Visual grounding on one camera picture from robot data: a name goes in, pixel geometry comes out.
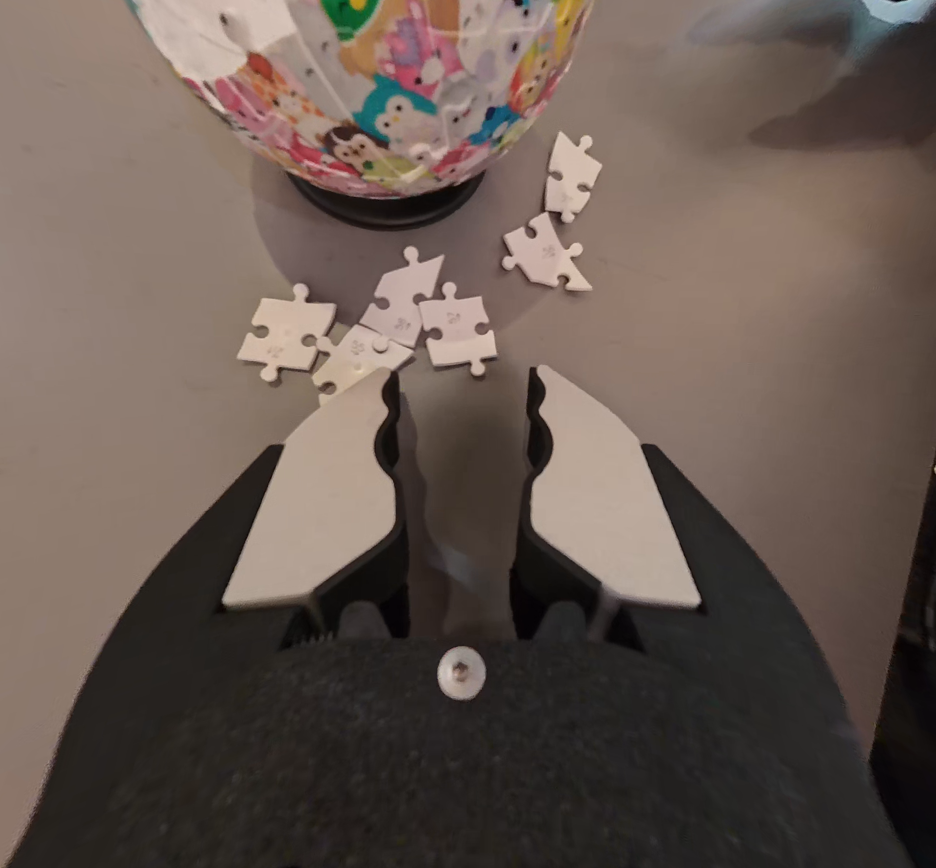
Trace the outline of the black ball stand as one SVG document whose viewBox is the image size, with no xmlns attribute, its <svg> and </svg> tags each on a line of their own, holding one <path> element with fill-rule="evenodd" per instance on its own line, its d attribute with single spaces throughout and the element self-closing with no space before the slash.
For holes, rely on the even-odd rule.
<svg viewBox="0 0 936 868">
<path fill-rule="evenodd" d="M 462 208 L 486 176 L 411 197 L 360 197 L 320 188 L 287 173 L 289 182 L 306 201 L 325 215 L 348 226 L 378 231 L 417 230 L 439 223 Z"/>
</svg>

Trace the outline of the row of white puzzle pieces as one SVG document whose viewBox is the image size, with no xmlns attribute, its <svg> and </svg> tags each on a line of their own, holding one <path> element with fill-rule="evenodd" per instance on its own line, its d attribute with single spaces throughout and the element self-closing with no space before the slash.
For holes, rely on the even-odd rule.
<svg viewBox="0 0 936 868">
<path fill-rule="evenodd" d="M 588 135 L 572 140 L 564 132 L 557 134 L 548 164 L 545 210 L 522 228 L 505 233 L 504 270 L 519 268 L 530 283 L 542 287 L 592 290 L 577 266 L 582 245 L 564 245 L 550 217 L 556 214 L 569 223 L 589 200 L 602 170 L 591 156 L 592 145 Z M 312 379 L 318 386 L 331 384 L 334 394 L 339 394 L 371 371 L 402 367 L 412 358 L 419 336 L 426 333 L 425 347 L 435 368 L 467 366 L 473 377 L 485 376 L 487 363 L 498 358 L 498 348 L 482 297 L 462 298 L 456 284 L 445 282 L 441 297 L 435 298 L 442 256 L 422 260 L 418 249 L 409 245 L 402 261 L 381 277 L 374 290 L 373 296 L 386 305 L 371 303 L 338 344 L 329 336 L 336 305 L 311 301 L 306 285 L 294 285 L 289 300 L 261 299 L 252 326 L 265 333 L 247 334 L 238 359 L 260 365 L 261 378 L 275 383 L 283 370 L 310 372 L 324 352 L 329 360 Z"/>
</svg>

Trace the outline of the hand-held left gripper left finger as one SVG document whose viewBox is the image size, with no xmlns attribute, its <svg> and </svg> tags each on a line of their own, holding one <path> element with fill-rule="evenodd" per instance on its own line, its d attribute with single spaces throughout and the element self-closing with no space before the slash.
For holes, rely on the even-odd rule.
<svg viewBox="0 0 936 868">
<path fill-rule="evenodd" d="M 399 376 L 378 369 L 318 407 L 282 444 L 221 598 L 230 612 L 301 607 L 337 633 L 352 603 L 411 632 Z"/>
</svg>

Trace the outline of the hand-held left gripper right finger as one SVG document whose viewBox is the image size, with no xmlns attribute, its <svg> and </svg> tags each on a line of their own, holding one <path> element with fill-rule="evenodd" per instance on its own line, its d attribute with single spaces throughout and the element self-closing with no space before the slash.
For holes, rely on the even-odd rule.
<svg viewBox="0 0 936 868">
<path fill-rule="evenodd" d="M 703 598 L 637 435 L 599 400 L 545 364 L 525 402 L 527 474 L 509 602 L 519 640 L 560 603 L 586 628 L 639 644 L 627 609 L 696 612 Z"/>
</svg>

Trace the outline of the colourful puzzle ball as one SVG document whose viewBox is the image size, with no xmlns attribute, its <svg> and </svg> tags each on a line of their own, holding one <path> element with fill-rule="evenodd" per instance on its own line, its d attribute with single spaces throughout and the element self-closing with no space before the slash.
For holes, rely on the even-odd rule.
<svg viewBox="0 0 936 868">
<path fill-rule="evenodd" d="M 314 191 L 466 183 L 544 112 L 594 0 L 125 0 L 176 76 Z"/>
</svg>

